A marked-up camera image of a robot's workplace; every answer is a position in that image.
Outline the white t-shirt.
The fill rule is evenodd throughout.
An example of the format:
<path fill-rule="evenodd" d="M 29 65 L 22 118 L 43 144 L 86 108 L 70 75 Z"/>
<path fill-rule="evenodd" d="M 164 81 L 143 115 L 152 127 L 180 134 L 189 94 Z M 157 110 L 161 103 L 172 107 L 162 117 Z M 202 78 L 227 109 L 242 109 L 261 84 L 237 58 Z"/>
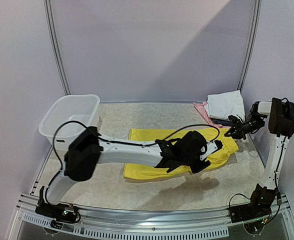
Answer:
<path fill-rule="evenodd" d="M 245 120 L 244 103 L 239 90 L 208 95 L 205 110 L 212 119 L 228 120 L 229 116 L 236 116 Z"/>

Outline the yellow garment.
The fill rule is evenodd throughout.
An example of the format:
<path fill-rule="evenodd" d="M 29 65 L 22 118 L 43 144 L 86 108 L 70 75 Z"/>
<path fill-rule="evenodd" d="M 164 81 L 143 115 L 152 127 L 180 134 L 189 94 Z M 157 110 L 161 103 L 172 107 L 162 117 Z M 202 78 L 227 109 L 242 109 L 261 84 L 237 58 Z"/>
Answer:
<path fill-rule="evenodd" d="M 130 130 L 129 139 L 133 141 L 154 141 L 156 139 L 163 139 L 173 133 L 172 129 L 137 129 Z M 207 170 L 217 169 L 224 166 L 229 157 L 239 150 L 236 141 L 231 137 L 225 137 L 226 128 L 220 129 L 220 135 L 217 138 L 222 142 L 222 149 L 211 154 L 207 159 L 210 161 L 210 166 Z M 127 163 L 124 166 L 123 176 L 126 180 L 133 180 L 135 182 L 150 182 L 161 179 L 168 179 L 180 176 L 184 173 L 191 173 L 188 166 L 180 166 L 179 168 L 167 172 L 165 168 L 154 168 L 151 166 Z"/>

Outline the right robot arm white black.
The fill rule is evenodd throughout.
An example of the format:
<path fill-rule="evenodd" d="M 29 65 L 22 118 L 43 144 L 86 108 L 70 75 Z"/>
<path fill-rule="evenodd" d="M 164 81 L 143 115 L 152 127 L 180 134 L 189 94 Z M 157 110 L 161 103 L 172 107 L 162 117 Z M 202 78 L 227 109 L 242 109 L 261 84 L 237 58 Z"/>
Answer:
<path fill-rule="evenodd" d="M 281 205 L 278 179 L 288 143 L 294 134 L 294 103 L 287 98 L 272 98 L 270 101 L 255 102 L 247 121 L 230 115 L 231 128 L 224 134 L 236 140 L 246 139 L 247 134 L 258 132 L 268 119 L 268 130 L 271 137 L 270 148 L 265 170 L 260 182 L 256 185 L 246 206 L 245 213 L 249 218 L 256 218 L 264 209 L 270 208 L 277 198 Z"/>

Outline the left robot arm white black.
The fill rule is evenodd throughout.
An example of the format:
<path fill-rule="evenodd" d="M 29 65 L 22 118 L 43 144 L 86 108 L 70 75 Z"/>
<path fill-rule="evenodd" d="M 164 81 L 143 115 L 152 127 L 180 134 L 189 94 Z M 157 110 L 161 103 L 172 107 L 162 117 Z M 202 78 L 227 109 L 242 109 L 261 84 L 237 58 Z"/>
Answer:
<path fill-rule="evenodd" d="M 165 169 L 167 173 L 187 166 L 198 173 L 210 165 L 207 157 L 216 150 L 214 141 L 207 141 L 195 130 L 173 140 L 139 142 L 112 139 L 100 135 L 96 127 L 89 127 L 69 145 L 61 169 L 48 185 L 41 208 L 50 217 L 57 217 L 62 197 L 76 183 L 89 180 L 98 164 L 137 164 Z"/>

